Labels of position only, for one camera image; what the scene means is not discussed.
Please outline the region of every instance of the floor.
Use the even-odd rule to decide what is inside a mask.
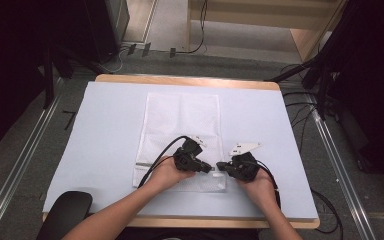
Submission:
[[[149,8],[152,5],[148,4],[147,9],[150,14],[143,14],[143,16],[147,16],[145,19],[152,20],[149,28],[146,30],[147,27],[143,27],[138,31],[140,34],[136,35],[139,37],[131,38],[129,42],[151,43],[151,49],[160,51],[167,51],[172,47],[184,49],[185,32],[184,28],[180,27],[183,26],[183,22],[167,19],[167,17],[175,18],[177,14],[174,13],[183,10],[184,2],[186,1],[158,0],[154,5],[153,13],[152,7]],[[172,8],[177,11],[171,16],[164,14],[164,10],[172,10]],[[192,29],[191,48],[196,46],[201,38],[198,23],[194,23]],[[196,55],[179,55],[169,58],[168,53],[161,52],[151,52],[148,57],[141,57],[140,51],[130,56],[123,53],[120,56],[124,65],[116,74],[139,73],[262,80],[278,75],[288,64],[301,63],[288,29],[245,28],[234,24],[206,23],[205,30],[205,46]],[[105,66],[116,69],[120,64],[120,60],[114,58]],[[71,127],[64,129],[71,115],[64,111],[77,111],[87,82],[95,78],[93,73],[81,66],[77,65],[75,69],[73,78],[65,79],[63,87],[59,90],[59,104],[55,107],[51,121],[42,132],[42,140],[33,149],[27,166],[24,166],[25,172],[19,179],[18,187],[12,193],[14,196],[4,205],[6,211],[0,216],[0,239],[32,239],[35,238],[41,226],[41,210],[47,187],[70,136]],[[301,91],[299,81],[299,76],[294,76],[289,81],[282,82],[280,84],[282,92]],[[31,103],[0,144],[0,190],[13,166],[17,164],[18,156],[37,120],[44,113],[41,109],[43,101],[42,94]],[[285,103],[300,101],[308,101],[308,99],[301,95],[285,97]],[[299,114],[298,119],[301,119],[308,113],[308,111],[304,112],[305,110],[298,112],[299,109],[300,107],[288,108],[291,120],[296,114]],[[350,211],[350,203],[345,197],[343,183],[335,172],[335,164],[320,137],[318,124],[317,117],[313,117],[308,121],[305,129],[304,122],[294,128],[297,144],[303,141],[302,160],[310,186],[323,193],[337,209],[344,225],[343,239],[384,239],[384,175],[361,172],[346,134],[335,118],[328,117],[325,124],[334,139],[335,147],[339,151],[356,195],[367,213],[370,228],[376,238],[364,236],[355,223],[355,213]],[[331,211],[316,197],[315,203],[321,218],[320,228],[328,230],[334,227],[335,218]],[[314,230],[299,230],[299,232],[305,239],[340,239],[338,230],[329,235],[322,235]],[[273,239],[268,229],[262,230],[260,237]]]

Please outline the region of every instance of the hand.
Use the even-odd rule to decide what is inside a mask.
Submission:
[[[273,204],[277,206],[273,182],[266,171],[259,169],[252,182],[246,183],[240,180],[237,182],[245,189],[249,198],[263,211],[272,207]]]
[[[177,170],[173,157],[163,156],[159,161],[163,162],[154,169],[145,185],[152,185],[160,192],[171,188],[183,179],[195,176],[195,172]]]

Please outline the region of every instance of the person's left hand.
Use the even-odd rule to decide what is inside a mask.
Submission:
[[[177,170],[173,157],[167,158],[167,156],[163,156],[159,161],[162,160],[164,161],[154,169],[148,182],[145,183],[146,185],[152,185],[162,192],[176,185],[183,179],[195,176],[195,172]]]

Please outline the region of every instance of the metal bar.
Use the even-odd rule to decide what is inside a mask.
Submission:
[[[30,134],[26,144],[24,145],[20,155],[18,156],[17,161],[14,164],[8,178],[6,179],[4,185],[0,190],[0,221],[14,195],[18,184],[20,183],[24,172],[26,171],[30,159],[32,158],[35,149],[40,142],[45,129],[52,118],[52,115],[55,111],[56,106],[58,105],[61,90],[64,85],[64,81],[59,78],[57,81],[57,95],[52,101],[50,107],[46,110],[43,110],[39,120],[37,121],[32,133]]]
[[[317,103],[314,96],[306,95],[306,97],[310,102]],[[317,111],[313,111],[313,118],[329,155],[329,159],[332,162],[333,169],[339,180],[339,184],[342,192],[344,193],[345,200],[348,203],[348,207],[350,208],[361,239],[375,240],[376,236],[370,225],[366,211],[364,210],[360,198],[354,189],[354,185],[348,176],[347,170],[342,162],[326,123],[320,118]]]

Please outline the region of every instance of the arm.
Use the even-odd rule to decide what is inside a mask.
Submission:
[[[151,199],[194,175],[194,172],[177,170],[173,158],[168,158],[141,188],[86,218],[63,239],[115,239]]]
[[[277,206],[273,184],[264,170],[260,169],[258,171],[254,181],[250,183],[238,181],[238,183],[246,190],[251,200],[261,209],[276,239],[302,240]]]

